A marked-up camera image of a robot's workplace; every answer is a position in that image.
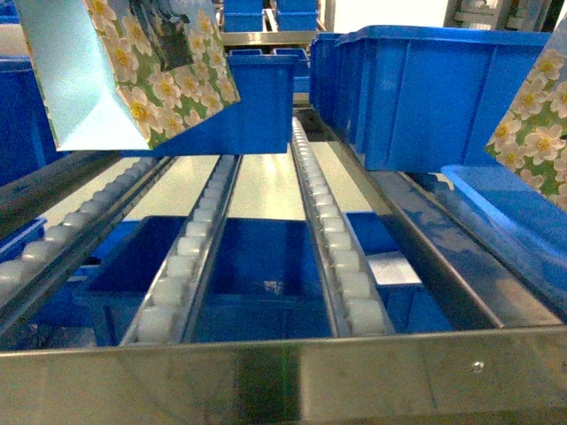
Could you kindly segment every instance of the blue box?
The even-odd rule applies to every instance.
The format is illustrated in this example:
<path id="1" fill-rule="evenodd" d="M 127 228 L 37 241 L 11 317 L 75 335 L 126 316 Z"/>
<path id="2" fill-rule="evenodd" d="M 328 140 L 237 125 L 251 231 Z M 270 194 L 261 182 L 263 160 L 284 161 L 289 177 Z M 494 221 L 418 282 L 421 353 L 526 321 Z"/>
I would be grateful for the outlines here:
<path id="1" fill-rule="evenodd" d="M 15 24 L 19 22 L 18 12 L 12 0 L 0 2 L 0 24 Z"/>
<path id="2" fill-rule="evenodd" d="M 280 31 L 316 31 L 317 12 L 284 13 L 277 11 L 277 26 Z"/>
<path id="3" fill-rule="evenodd" d="M 368 170 L 490 164 L 484 146 L 548 38 L 393 26 L 346 35 L 338 41 L 338 133 Z"/>
<path id="4" fill-rule="evenodd" d="M 261 55 L 262 49 L 233 49 L 229 51 L 229 56 L 249 56 L 249 55 Z"/>
<path id="5" fill-rule="evenodd" d="M 523 282 L 567 320 L 567 215 L 501 165 L 446 166 L 455 190 L 438 197 Z"/>
<path id="6" fill-rule="evenodd" d="M 264 14 L 224 13 L 224 31 L 227 33 L 260 32 L 264 29 Z"/>
<path id="7" fill-rule="evenodd" d="M 315 12 L 316 0 L 277 0 L 277 10 L 280 12 Z"/>
<path id="8" fill-rule="evenodd" d="M 306 223 L 229 219 L 195 342 L 329 336 Z"/>
<path id="9" fill-rule="evenodd" d="M 298 58 L 298 62 L 293 69 L 293 92 L 309 92 L 309 58 L 305 49 L 274 49 L 276 55 L 293 55 Z"/>
<path id="10" fill-rule="evenodd" d="M 90 309 L 97 345 L 120 343 L 184 221 L 143 219 L 75 292 L 75 300 Z"/>
<path id="11" fill-rule="evenodd" d="M 263 0 L 224 0 L 224 13 L 262 13 Z"/>
<path id="12" fill-rule="evenodd" d="M 27 57 L 0 56 L 0 186 L 65 154 L 57 152 Z"/>
<path id="13" fill-rule="evenodd" d="M 44 217 L 38 217 L 16 230 L 12 235 L 0 240 L 0 263 L 15 259 L 24 251 L 28 243 L 41 239 L 45 234 L 43 228 L 45 223 L 47 220 Z"/>
<path id="14" fill-rule="evenodd" d="M 320 33 L 311 42 L 309 102 L 329 126 L 335 127 L 335 103 L 338 90 L 338 50 L 335 42 L 341 34 Z"/>
<path id="15" fill-rule="evenodd" d="M 122 156 L 285 153 L 291 140 L 296 60 L 292 56 L 229 56 L 240 103 L 153 151 L 122 151 Z"/>

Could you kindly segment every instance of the metal rail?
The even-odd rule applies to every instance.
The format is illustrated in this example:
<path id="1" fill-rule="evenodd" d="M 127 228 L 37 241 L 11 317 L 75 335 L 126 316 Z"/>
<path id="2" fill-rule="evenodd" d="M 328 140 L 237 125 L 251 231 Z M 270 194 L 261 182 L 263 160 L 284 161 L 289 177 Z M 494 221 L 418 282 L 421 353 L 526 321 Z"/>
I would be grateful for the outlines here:
<path id="1" fill-rule="evenodd" d="M 321 214 L 315 206 L 317 202 L 317 195 L 314 195 L 314 193 L 312 193 L 313 184 L 310 187 L 310 176 L 308 168 L 312 166 L 311 164 L 313 164 L 316 159 L 313 155 L 313 151 L 310 148 L 306 147 L 305 142 L 307 142 L 305 131 L 299 123 L 299 120 L 297 118 L 294 118 L 291 153 L 296 165 L 299 187 L 301 189 L 301 197 L 303 198 L 303 206 L 307 217 L 309 233 L 311 235 L 315 261 L 317 263 L 317 269 L 319 271 L 319 277 L 321 280 L 322 293 L 325 300 L 325 305 L 327 307 L 331 334 L 334 337 L 359 335 L 359 333 L 354 328 L 353 323 L 349 322 L 348 320 L 349 312 L 346 306 L 348 301 L 347 296 L 343 291 L 343 285 L 345 284 L 345 282 L 341 282 L 341 279 L 338 277 L 338 270 L 333 265 L 333 259 L 330 255 L 330 242 L 326 240 L 323 230 L 322 222 L 325 219 L 322 218 L 323 214 Z M 302 157 L 302 154 L 306 151 L 311 151 L 311 155 L 307 156 L 307 158 L 310 159 L 305 159 L 305 157 Z M 311 178 L 311 182 L 313 183 L 313 180 L 315 179 L 320 179 L 321 184 L 319 186 L 325 187 L 327 192 L 322 196 L 330 197 L 329 206 L 334 207 L 334 209 L 336 209 L 336 211 L 338 212 L 339 209 L 337 200 L 330 192 L 329 185 L 327 184 L 324 176 L 320 174 L 320 176 Z M 368 279 L 368 282 L 370 284 L 370 297 L 371 299 L 377 301 L 376 308 L 380 309 L 381 311 L 380 317 L 382 322 L 379 324 L 377 323 L 377 334 L 383 335 L 394 333 L 393 325 L 384 308 L 382 300 L 377 293 L 376 280 L 374 279 L 374 275 L 370 271 L 369 264 L 364 257 L 360 245 L 358 244 L 358 240 L 356 239 L 356 237 L 353 237 L 353 231 L 347 225 L 346 220 L 342 214 L 339 214 L 336 220 L 342 220 L 345 227 L 345 232 L 350 236 L 350 240 L 352 241 L 353 246 L 349 248 L 349 250 L 352 250 L 356 253 L 357 259 L 361 264 L 361 271 L 366 275 L 366 278 Z"/>
<path id="2" fill-rule="evenodd" d="M 187 288 L 185 288 L 184 296 L 181 300 L 180 311 L 175 315 L 175 323 L 168 339 L 168 342 L 170 344 L 191 342 L 193 339 L 197 318 L 207 291 L 211 273 L 214 268 L 216 254 L 221 244 L 222 233 L 227 220 L 226 215 L 229 211 L 230 200 L 232 198 L 232 193 L 236 184 L 241 162 L 242 157 L 236 157 L 229 169 L 226 183 L 223 185 L 223 188 L 221 190 L 221 196 L 218 202 L 218 207 L 216 209 L 216 214 L 212 218 L 211 227 L 206 232 L 205 241 L 201 245 L 191 275 L 185 282 Z M 165 270 L 167 262 L 171 257 L 175 256 L 178 253 L 177 244 L 182 237 L 186 236 L 186 226 L 189 223 L 193 222 L 195 218 L 195 211 L 198 209 L 198 205 L 201 205 L 203 199 L 206 198 L 206 191 L 208 189 L 209 183 L 212 181 L 215 172 L 218 170 L 219 163 L 217 163 L 217 165 L 215 166 L 215 169 L 212 171 L 206 186 L 203 188 L 201 194 L 198 197 L 198 201 L 191 210 L 187 220 L 183 223 L 182 230 L 180 231 L 178 237 L 172 243 L 171 249 L 167 253 L 166 258 L 164 259 L 158 272 L 156 273 L 156 276 L 151 283 L 151 286 L 148 289 L 148 292 L 144 297 L 142 304 L 138 308 L 136 316 L 132 320 L 132 323 L 130 324 L 130 327 L 128 328 L 128 331 L 122 339 L 120 345 L 133 344 L 137 342 L 136 332 L 140 324 L 143 311 L 146 308 L 155 305 L 155 302 L 153 300 L 154 293 L 156 286 L 159 285 L 159 280 L 166 276 Z"/>
<path id="3" fill-rule="evenodd" d="M 163 158 L 97 219 L 85 226 L 44 270 L 7 299 L 0 300 L 0 348 L 18 342 L 21 327 L 54 295 L 90 253 L 173 165 Z"/>
<path id="4" fill-rule="evenodd" d="M 0 240 L 50 209 L 120 159 L 116 152 L 74 152 L 0 187 Z"/>
<path id="5" fill-rule="evenodd" d="M 404 174 L 367 172 L 345 144 L 330 145 L 455 328 L 562 324 Z"/>
<path id="6" fill-rule="evenodd" d="M 564 424 L 567 328 L 0 354 L 3 423 Z"/>

